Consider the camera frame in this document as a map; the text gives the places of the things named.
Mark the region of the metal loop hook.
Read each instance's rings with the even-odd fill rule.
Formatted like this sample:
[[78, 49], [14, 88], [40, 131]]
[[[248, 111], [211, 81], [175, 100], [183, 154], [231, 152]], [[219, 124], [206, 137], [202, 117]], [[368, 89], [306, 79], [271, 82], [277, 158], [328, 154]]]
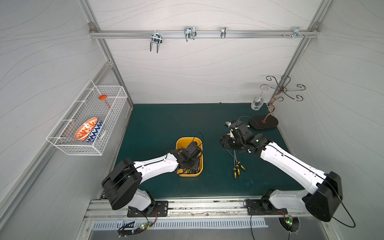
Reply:
[[186, 27], [184, 28], [185, 39], [188, 42], [189, 40], [195, 40], [197, 36], [197, 31], [195, 27]]

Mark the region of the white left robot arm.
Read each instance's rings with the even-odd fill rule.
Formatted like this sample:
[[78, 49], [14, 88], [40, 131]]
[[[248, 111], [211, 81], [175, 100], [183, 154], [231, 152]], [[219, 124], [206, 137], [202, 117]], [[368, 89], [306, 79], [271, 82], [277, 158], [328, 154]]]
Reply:
[[113, 210], [125, 206], [151, 213], [156, 206], [153, 197], [139, 189], [145, 181], [178, 170], [197, 171], [203, 154], [202, 143], [193, 139], [185, 148], [168, 151], [164, 156], [133, 162], [127, 158], [102, 181], [102, 188]]

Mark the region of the yellow plastic storage box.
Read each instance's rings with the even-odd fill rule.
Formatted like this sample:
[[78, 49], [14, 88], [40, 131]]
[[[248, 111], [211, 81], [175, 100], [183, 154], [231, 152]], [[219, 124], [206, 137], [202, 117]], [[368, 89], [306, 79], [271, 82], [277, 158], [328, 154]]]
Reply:
[[[203, 150], [203, 141], [199, 138], [193, 138], [193, 137], [183, 137], [183, 138], [180, 138], [177, 143], [176, 143], [176, 149], [180, 149], [180, 148], [187, 148], [188, 145], [192, 142], [192, 141], [195, 141], [197, 142], [199, 148], [201, 150]], [[194, 175], [179, 175], [180, 177], [184, 177], [184, 178], [194, 178], [194, 177], [198, 177], [201, 172], [203, 171], [204, 169], [204, 158], [203, 158], [203, 154], [200, 153], [198, 155], [198, 157], [200, 158], [200, 162], [199, 162], [199, 166], [198, 168], [200, 169], [199, 173], [197, 174], [194, 174]]]

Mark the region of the small metal hook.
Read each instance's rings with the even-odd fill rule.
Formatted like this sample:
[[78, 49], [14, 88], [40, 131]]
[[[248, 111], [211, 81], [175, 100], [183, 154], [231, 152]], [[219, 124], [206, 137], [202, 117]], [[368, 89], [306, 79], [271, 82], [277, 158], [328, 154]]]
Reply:
[[227, 28], [226, 27], [222, 27], [221, 28], [221, 39], [225, 39], [226, 38], [226, 33], [227, 33]]

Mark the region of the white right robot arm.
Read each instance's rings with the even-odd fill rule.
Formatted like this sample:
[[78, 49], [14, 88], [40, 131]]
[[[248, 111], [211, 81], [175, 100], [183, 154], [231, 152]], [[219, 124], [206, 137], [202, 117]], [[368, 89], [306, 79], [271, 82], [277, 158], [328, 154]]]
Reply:
[[226, 122], [229, 133], [220, 144], [227, 150], [253, 154], [274, 165], [304, 189], [302, 191], [280, 191], [270, 189], [262, 201], [272, 209], [304, 211], [320, 221], [330, 222], [342, 203], [342, 181], [335, 172], [328, 174], [291, 155], [277, 143], [262, 134], [253, 134], [242, 121]]

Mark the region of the file tool black yellow handle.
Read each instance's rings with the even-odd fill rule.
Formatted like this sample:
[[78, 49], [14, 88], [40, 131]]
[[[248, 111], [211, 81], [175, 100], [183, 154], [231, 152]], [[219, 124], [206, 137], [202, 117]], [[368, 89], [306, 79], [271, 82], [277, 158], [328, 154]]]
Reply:
[[194, 175], [199, 173], [200, 169], [198, 168], [197, 170], [191, 170], [191, 169], [180, 169], [177, 170], [178, 175]]
[[236, 155], [236, 162], [237, 162], [237, 171], [238, 171], [238, 176], [240, 176], [240, 166], [239, 166], [239, 161], [237, 159], [237, 155]]
[[[226, 149], [226, 151], [233, 157], [233, 154], [234, 152], [230, 152], [230, 150]], [[243, 171], [246, 171], [246, 168], [241, 164], [241, 162], [239, 161], [239, 166], [240, 166], [240, 169], [242, 169]]]
[[233, 159], [234, 159], [234, 168], [233, 168], [233, 171], [234, 171], [234, 179], [236, 180], [237, 177], [238, 177], [238, 171], [237, 171], [237, 162], [236, 162], [236, 151], [233, 150], [234, 154], [233, 154]]

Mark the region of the aluminium crossbar rail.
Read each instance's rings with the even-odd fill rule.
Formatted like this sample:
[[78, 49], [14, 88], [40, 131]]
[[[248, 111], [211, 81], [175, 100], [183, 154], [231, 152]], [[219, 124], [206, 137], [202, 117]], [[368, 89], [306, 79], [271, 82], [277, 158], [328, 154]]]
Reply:
[[[221, 39], [221, 30], [196, 30], [195, 39]], [[96, 31], [90, 33], [93, 39], [147, 39], [155, 31]], [[282, 34], [288, 35], [293, 30], [228, 30], [225, 39], [290, 39], [284, 38]], [[320, 32], [300, 30], [302, 34], [308, 34], [308, 38], [318, 38]], [[185, 39], [183, 30], [157, 31], [163, 39]]]

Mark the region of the metal corner hook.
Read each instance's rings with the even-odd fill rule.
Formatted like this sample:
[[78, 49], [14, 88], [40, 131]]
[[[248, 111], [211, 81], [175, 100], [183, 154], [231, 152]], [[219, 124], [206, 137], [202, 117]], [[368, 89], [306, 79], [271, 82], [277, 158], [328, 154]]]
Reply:
[[308, 34], [302, 34], [300, 32], [300, 27], [296, 27], [292, 33], [288, 34], [288, 35], [285, 35], [285, 34], [282, 34], [282, 36], [284, 38], [290, 38], [290, 39], [304, 39], [304, 38], [308, 38], [309, 35]]

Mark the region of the orange white patterned bowl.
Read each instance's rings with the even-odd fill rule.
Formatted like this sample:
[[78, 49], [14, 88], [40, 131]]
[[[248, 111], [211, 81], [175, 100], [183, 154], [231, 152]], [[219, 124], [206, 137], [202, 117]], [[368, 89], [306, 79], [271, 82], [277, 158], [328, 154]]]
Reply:
[[74, 135], [75, 140], [84, 141], [98, 120], [98, 118], [91, 118], [83, 123]]

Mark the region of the round fan unit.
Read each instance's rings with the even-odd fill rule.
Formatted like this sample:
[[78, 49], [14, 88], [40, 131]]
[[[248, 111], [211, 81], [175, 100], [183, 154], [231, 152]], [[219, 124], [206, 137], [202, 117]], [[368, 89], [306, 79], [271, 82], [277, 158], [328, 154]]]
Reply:
[[281, 226], [290, 233], [296, 233], [300, 229], [300, 220], [297, 217], [279, 218]]

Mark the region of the white vented strip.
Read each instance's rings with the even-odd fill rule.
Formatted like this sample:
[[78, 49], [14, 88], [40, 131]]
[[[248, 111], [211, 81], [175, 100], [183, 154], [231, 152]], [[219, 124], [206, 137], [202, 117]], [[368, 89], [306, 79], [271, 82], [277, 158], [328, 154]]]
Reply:
[[[95, 221], [93, 231], [117, 231], [124, 225], [133, 230], [146, 224], [144, 219]], [[189, 230], [189, 229], [248, 229], [267, 228], [264, 218], [231, 218], [231, 219], [159, 219], [150, 227], [151, 230]]]

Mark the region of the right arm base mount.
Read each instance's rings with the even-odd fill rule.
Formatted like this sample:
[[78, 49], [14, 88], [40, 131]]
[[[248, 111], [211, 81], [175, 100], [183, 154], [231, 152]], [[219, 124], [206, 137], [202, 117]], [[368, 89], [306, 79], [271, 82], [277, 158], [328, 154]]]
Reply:
[[282, 215], [288, 214], [287, 209], [278, 209], [270, 201], [270, 197], [275, 189], [269, 189], [260, 199], [245, 199], [243, 206], [247, 209], [250, 216], [262, 215]]

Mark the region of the metal double hook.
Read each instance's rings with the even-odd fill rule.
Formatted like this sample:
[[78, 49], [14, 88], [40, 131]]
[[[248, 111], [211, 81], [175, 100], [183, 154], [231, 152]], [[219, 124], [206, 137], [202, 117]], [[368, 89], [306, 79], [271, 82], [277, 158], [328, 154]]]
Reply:
[[162, 43], [163, 43], [163, 37], [159, 33], [154, 32], [151, 35], [150, 52], [153, 50], [154, 46], [156, 46], [156, 53], [158, 53], [160, 49], [160, 45]]

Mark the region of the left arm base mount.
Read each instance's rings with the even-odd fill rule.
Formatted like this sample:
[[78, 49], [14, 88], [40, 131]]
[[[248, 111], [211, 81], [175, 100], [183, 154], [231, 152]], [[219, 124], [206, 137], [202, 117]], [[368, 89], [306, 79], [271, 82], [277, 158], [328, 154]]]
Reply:
[[168, 210], [168, 201], [157, 201], [146, 191], [137, 190], [128, 203], [127, 217], [167, 217]]

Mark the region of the dark oval stand base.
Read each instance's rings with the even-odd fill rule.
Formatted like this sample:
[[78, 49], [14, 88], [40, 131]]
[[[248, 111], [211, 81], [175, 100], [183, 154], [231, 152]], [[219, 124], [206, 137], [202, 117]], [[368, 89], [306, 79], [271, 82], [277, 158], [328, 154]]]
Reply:
[[279, 121], [272, 115], [268, 116], [255, 116], [249, 120], [250, 126], [257, 130], [272, 129], [278, 126]]

